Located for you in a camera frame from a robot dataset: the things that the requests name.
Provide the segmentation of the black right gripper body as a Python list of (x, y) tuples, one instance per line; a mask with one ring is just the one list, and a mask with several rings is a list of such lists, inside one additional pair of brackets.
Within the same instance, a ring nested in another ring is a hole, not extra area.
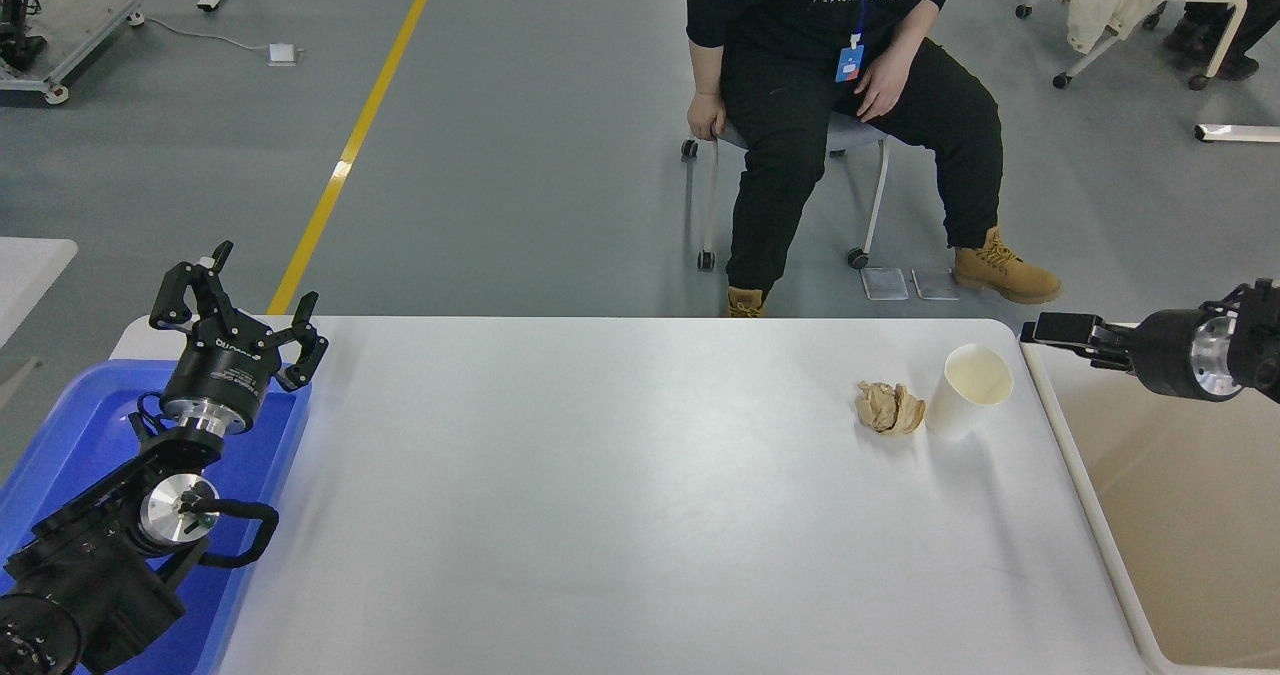
[(1190, 352), (1203, 313), (1194, 309), (1161, 310), (1147, 316), (1132, 333), (1129, 356), (1139, 382), (1157, 394), (1207, 400), (1190, 366)]

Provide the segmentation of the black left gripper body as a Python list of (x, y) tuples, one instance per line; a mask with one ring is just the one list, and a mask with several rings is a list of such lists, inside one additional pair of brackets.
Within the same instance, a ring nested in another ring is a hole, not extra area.
[(253, 424), (269, 382), (282, 365), (278, 350), (255, 348), (268, 329), (252, 318), (242, 318), (232, 327), (215, 318), (198, 320), (163, 391), (164, 416), (178, 420), (189, 403), (207, 401), (230, 410), (236, 423)]

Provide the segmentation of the person's left hand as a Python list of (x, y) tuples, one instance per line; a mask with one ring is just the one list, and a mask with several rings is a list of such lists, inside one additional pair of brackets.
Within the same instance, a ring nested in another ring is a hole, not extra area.
[(858, 120), (869, 123), (895, 109), (908, 83), (914, 58), (910, 49), (895, 46), (869, 65), (856, 87), (856, 94), (861, 95)]

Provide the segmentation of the person's right hand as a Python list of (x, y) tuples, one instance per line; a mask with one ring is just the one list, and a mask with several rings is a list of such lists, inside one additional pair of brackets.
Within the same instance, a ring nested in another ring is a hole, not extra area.
[(727, 114), (724, 101), (718, 92), (696, 92), (687, 108), (690, 134), (700, 141), (718, 140), (726, 128)]

